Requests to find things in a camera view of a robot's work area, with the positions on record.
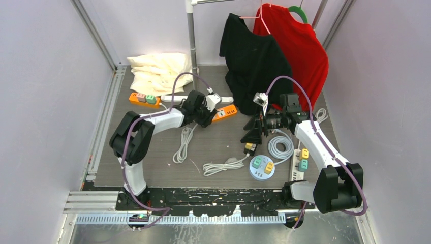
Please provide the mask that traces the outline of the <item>yellow usb charger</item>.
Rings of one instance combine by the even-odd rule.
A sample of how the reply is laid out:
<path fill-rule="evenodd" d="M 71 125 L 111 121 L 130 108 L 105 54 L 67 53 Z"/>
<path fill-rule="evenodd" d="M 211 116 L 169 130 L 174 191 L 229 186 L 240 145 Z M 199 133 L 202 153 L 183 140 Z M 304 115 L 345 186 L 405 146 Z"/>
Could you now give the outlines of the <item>yellow usb charger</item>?
<path fill-rule="evenodd" d="M 244 148 L 246 150 L 254 150 L 255 145 L 253 143 L 246 143 Z"/>

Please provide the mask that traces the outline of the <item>black power strip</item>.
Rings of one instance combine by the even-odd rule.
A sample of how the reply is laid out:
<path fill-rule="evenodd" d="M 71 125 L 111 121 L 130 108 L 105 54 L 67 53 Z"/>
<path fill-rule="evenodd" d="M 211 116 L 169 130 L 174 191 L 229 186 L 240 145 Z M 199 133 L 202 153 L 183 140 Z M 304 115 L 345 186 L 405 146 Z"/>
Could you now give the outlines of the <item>black power strip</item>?
<path fill-rule="evenodd" d="M 257 151 L 257 148 L 259 147 L 260 144 L 255 144 L 255 143 L 246 143 L 244 146 L 244 154 L 253 157 Z"/>

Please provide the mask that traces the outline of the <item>round blue power strip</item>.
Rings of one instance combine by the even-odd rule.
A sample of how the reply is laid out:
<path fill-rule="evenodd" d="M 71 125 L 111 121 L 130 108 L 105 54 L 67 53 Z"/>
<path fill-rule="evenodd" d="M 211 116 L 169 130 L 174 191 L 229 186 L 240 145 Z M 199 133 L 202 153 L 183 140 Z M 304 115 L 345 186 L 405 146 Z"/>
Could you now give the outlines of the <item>round blue power strip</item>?
<path fill-rule="evenodd" d="M 263 158 L 262 163 L 261 163 L 261 165 L 260 165 L 260 167 L 258 169 L 253 168 L 252 167 L 252 163 L 251 163 L 252 159 L 254 157 L 256 157 L 256 156 L 261 156 Z M 264 172 L 264 169 L 265 169 L 266 164 L 268 162 L 273 162 L 273 160 L 270 157 L 265 156 L 265 155 L 256 155 L 256 156 L 254 156 L 251 159 L 250 163 L 249 163 L 249 172 L 250 172 L 250 175 L 252 176 L 252 178 L 254 178 L 255 180 L 258 180 L 258 181 L 269 180 L 274 175 L 274 173 L 275 173 L 275 164 L 274 164 L 274 168 L 273 168 L 272 174 L 266 174 Z"/>

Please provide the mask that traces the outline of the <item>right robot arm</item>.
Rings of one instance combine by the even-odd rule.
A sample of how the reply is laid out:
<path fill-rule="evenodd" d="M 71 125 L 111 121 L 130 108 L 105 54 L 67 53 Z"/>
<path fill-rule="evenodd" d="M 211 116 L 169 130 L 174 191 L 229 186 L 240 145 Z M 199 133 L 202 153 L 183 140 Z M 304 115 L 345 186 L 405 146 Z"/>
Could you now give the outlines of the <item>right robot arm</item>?
<path fill-rule="evenodd" d="M 282 202 L 294 209 L 301 202 L 314 204 L 321 213 L 343 211 L 362 207 L 367 203 L 362 190 L 363 168 L 350 163 L 330 143 L 314 119 L 312 112 L 303 111 L 296 93 L 282 94 L 282 111 L 268 113 L 268 95 L 256 93 L 253 101 L 262 107 L 244 126 L 246 134 L 241 142 L 260 145 L 262 136 L 271 130 L 289 129 L 311 154 L 320 173 L 315 183 L 292 180 L 283 186 Z"/>

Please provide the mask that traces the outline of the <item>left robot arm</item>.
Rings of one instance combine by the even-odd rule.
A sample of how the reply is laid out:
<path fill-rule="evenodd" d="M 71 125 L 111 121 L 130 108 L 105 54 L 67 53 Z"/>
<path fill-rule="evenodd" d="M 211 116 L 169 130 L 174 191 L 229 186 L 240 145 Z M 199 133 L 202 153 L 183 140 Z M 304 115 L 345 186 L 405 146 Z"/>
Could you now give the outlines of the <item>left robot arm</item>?
<path fill-rule="evenodd" d="M 118 158 L 124 177 L 124 188 L 130 193 L 128 203 L 136 210 L 144 209 L 148 196 L 143 173 L 146 156 L 153 135 L 166 130 L 184 127 L 192 122 L 205 128 L 217 113 L 222 98 L 210 91 L 205 95 L 192 90 L 186 99 L 160 112 L 138 114 L 127 112 L 110 138 L 109 146 Z"/>

